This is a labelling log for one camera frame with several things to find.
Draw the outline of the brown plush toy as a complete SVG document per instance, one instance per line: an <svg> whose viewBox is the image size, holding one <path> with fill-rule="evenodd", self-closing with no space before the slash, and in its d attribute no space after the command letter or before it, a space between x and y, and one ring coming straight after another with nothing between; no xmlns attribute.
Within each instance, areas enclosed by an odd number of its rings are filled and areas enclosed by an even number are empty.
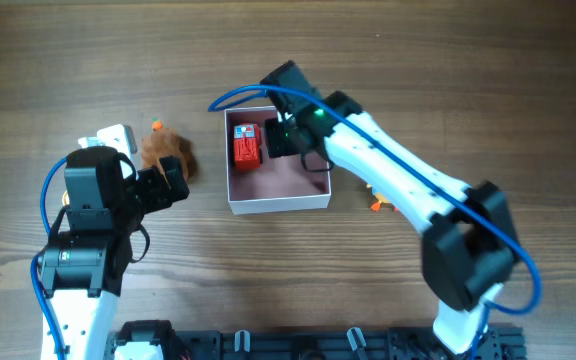
<svg viewBox="0 0 576 360"><path fill-rule="evenodd" d="M160 120L153 121L152 132L141 139L141 147L141 162L144 168L156 166L161 173L164 173L160 159L174 156L182 163L186 181L198 172L192 143L183 138L176 129L165 127Z"/></svg>

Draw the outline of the red toy truck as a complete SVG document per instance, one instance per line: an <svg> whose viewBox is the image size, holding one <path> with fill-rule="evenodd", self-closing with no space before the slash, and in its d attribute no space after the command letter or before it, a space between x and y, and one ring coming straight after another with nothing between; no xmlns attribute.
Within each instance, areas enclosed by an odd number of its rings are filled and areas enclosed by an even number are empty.
<svg viewBox="0 0 576 360"><path fill-rule="evenodd" d="M262 139L257 124L236 125L233 133L233 160L238 172L258 169L262 164Z"/></svg>

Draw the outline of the yellow plastic wheel toy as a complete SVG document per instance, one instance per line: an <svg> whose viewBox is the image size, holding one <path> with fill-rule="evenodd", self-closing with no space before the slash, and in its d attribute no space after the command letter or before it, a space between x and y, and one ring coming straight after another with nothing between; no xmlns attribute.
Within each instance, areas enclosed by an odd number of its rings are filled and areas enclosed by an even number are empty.
<svg viewBox="0 0 576 360"><path fill-rule="evenodd" d="M69 205L70 201L69 201L69 195L68 192L64 192L64 194L62 195L62 205L66 206Z"/></svg>

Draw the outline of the yellow duck toy blue hat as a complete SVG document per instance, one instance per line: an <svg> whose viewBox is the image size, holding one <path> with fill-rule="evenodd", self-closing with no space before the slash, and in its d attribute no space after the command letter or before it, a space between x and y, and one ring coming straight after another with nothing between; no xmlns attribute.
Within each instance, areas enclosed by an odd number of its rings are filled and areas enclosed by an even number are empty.
<svg viewBox="0 0 576 360"><path fill-rule="evenodd" d="M371 184L367 184L366 188L371 190L372 196L374 197L374 202L370 206L372 211L379 212L384 204L390 204L392 210L395 212L399 211L396 206L394 206L383 194L379 193Z"/></svg>

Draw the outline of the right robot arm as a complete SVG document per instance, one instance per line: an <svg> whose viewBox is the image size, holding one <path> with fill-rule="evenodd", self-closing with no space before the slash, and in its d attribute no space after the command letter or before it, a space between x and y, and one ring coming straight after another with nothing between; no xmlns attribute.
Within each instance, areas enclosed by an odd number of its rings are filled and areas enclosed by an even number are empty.
<svg viewBox="0 0 576 360"><path fill-rule="evenodd" d="M322 97L292 61L260 84L279 113L267 132L273 156L315 151L391 202L421 237L422 275L439 300L435 336L454 354L471 350L521 259L504 194L428 165L345 93Z"/></svg>

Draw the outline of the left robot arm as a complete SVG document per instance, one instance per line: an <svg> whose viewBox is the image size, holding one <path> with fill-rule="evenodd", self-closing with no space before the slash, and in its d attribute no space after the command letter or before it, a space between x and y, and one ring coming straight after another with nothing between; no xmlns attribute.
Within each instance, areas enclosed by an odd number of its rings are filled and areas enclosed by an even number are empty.
<svg viewBox="0 0 576 360"><path fill-rule="evenodd" d="M123 274L137 260L131 235L145 230L145 215L189 195L178 157L123 173L130 162L108 146L79 149L59 162L69 202L30 268L44 316L44 359L103 358Z"/></svg>

